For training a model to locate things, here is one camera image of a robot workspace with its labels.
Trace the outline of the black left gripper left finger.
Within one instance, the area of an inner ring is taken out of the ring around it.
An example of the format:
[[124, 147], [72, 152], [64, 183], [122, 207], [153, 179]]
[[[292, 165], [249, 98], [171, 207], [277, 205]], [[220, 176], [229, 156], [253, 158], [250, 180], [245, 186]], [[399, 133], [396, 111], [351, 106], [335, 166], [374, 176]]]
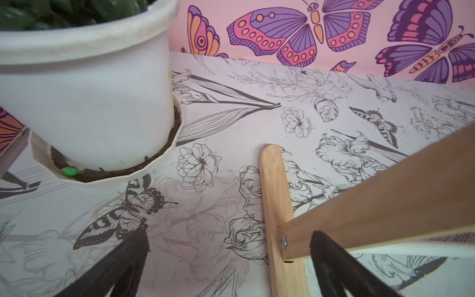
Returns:
[[66, 287], [59, 297], [134, 297], [149, 252], [145, 231], [135, 231]]

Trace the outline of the potted green plant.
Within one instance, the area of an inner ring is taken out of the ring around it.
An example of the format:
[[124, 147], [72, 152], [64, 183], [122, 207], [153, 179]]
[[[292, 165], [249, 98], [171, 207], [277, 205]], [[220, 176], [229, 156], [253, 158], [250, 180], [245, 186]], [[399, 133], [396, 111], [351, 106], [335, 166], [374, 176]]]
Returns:
[[177, 1], [76, 28], [1, 32], [1, 107], [30, 130], [33, 159], [58, 180], [56, 150], [110, 177], [150, 174], [174, 152], [181, 104], [171, 90], [167, 31]]

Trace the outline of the wooden hanging rack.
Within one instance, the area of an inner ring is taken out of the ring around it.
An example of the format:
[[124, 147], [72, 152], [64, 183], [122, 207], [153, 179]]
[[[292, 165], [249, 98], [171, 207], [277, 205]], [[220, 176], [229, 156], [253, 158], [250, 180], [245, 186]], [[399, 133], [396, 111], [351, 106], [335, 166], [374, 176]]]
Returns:
[[346, 252], [463, 257], [472, 245], [441, 242], [475, 229], [475, 127], [469, 125], [406, 160], [295, 216], [278, 145], [259, 158], [270, 283], [275, 297], [309, 294], [303, 258], [314, 231]]

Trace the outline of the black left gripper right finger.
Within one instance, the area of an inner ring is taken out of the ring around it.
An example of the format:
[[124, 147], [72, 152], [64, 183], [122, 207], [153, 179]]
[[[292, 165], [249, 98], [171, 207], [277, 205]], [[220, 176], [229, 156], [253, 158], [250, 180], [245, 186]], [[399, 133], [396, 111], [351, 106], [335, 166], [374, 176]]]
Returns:
[[399, 294], [379, 280], [323, 231], [314, 231], [310, 256], [323, 297], [397, 297]]

